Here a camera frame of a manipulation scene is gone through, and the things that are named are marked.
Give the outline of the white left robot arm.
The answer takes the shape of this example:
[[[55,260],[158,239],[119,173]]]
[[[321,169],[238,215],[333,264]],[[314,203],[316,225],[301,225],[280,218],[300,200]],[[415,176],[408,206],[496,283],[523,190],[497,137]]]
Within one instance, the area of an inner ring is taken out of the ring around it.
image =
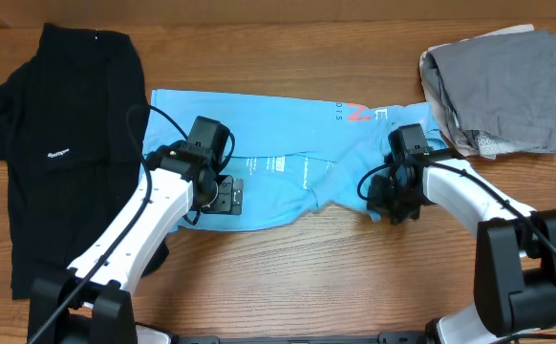
[[[31,343],[175,343],[139,323],[132,296],[172,226],[190,211],[240,214],[243,184],[224,174],[235,146],[177,141],[142,159],[137,190],[67,270],[35,281]]]

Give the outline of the light blue t-shirt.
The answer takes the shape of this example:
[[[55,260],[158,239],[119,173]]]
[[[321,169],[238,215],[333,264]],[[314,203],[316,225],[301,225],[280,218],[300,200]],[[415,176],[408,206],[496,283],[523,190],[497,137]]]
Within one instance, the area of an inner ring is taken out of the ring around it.
[[[156,110],[143,140],[145,155],[179,140],[198,116],[219,121],[234,135],[225,148],[231,160],[224,172],[244,182],[242,212],[204,214],[197,229],[285,226],[328,204],[366,213],[357,193],[370,184],[365,174],[390,154],[391,132],[418,123],[431,147],[446,146],[426,102],[370,109],[347,102],[158,89],[151,104]]]

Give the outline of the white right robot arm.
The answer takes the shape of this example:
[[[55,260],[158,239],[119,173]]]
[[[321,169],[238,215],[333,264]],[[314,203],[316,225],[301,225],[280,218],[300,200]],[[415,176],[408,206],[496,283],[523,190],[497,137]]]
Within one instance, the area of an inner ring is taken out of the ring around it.
[[[513,200],[450,149],[395,151],[356,192],[394,225],[439,205],[475,237],[472,304],[430,321],[418,343],[556,340],[556,209]]]

